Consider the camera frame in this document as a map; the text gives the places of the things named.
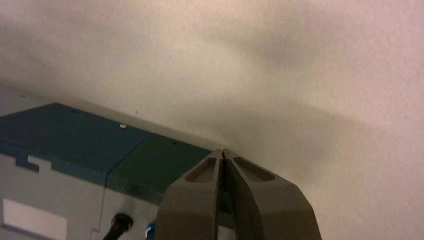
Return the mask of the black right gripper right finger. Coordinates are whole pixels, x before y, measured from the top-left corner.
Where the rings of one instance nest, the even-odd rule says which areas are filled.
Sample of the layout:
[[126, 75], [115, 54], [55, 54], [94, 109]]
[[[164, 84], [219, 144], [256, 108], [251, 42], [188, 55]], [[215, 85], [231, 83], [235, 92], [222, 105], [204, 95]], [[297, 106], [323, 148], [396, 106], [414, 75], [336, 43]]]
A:
[[294, 183], [224, 149], [237, 240], [320, 240], [313, 207]]

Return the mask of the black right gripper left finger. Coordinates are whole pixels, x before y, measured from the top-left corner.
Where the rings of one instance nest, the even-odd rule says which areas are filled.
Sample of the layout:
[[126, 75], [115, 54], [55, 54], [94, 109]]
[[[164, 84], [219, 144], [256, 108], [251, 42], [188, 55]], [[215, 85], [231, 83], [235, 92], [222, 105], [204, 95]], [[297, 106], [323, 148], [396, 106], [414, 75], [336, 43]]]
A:
[[166, 189], [156, 240], [217, 239], [222, 166], [222, 151], [214, 150]]

